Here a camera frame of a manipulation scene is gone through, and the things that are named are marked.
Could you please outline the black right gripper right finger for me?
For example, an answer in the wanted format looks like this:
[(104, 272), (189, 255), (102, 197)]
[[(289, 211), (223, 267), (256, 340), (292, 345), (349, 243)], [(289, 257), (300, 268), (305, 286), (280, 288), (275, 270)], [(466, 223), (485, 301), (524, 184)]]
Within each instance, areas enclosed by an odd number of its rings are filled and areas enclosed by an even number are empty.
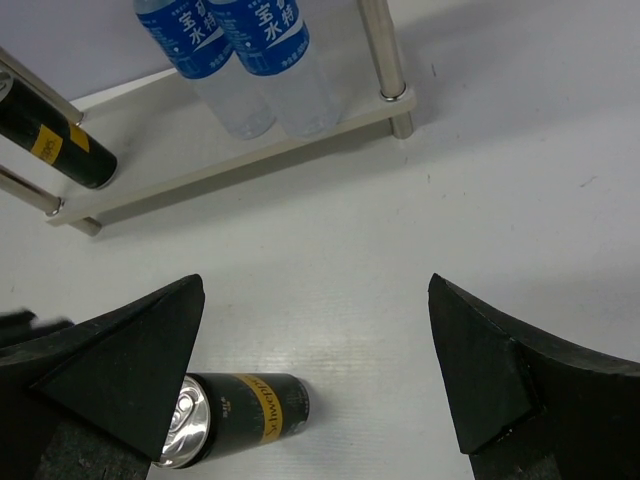
[(438, 274), (434, 346), (477, 479), (636, 479), (639, 365), (497, 310)]

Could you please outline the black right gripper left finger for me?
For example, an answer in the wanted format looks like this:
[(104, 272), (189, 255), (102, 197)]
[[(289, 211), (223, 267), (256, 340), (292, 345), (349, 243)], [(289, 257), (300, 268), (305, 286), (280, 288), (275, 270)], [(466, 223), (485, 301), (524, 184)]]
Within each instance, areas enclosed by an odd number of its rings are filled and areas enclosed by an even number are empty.
[(205, 304), (189, 275), (1, 347), (5, 479), (143, 479), (160, 458)]

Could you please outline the dark can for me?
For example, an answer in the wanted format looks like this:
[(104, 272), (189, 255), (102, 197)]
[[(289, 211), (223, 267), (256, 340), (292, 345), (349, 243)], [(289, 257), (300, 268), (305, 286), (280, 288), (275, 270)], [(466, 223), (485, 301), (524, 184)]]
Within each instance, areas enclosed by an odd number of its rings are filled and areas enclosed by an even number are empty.
[(154, 466), (186, 469), (288, 438), (309, 413), (308, 391), (290, 374), (189, 373)]
[(88, 189), (104, 187), (118, 167), (113, 153), (6, 72), (1, 74), (1, 135)]

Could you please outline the Pocari Sweat bottle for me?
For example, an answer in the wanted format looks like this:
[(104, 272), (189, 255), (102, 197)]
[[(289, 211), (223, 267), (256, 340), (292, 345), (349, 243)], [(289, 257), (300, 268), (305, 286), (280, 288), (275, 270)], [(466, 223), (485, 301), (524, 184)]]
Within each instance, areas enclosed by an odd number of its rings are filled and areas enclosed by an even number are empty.
[(135, 1), (140, 24), (233, 137), (268, 131), (275, 117), (206, 1)]
[(209, 5), (287, 135), (310, 139), (336, 126), (340, 109), (295, 1)]

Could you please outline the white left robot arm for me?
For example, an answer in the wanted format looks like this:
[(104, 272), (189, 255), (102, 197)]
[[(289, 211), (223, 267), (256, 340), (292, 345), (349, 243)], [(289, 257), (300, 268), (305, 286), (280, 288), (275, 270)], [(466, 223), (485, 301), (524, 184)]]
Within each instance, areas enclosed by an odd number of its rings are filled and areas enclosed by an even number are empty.
[(2, 348), (46, 337), (70, 328), (74, 323), (67, 318), (39, 319), (30, 310), (18, 310), (1, 314), (0, 345)]

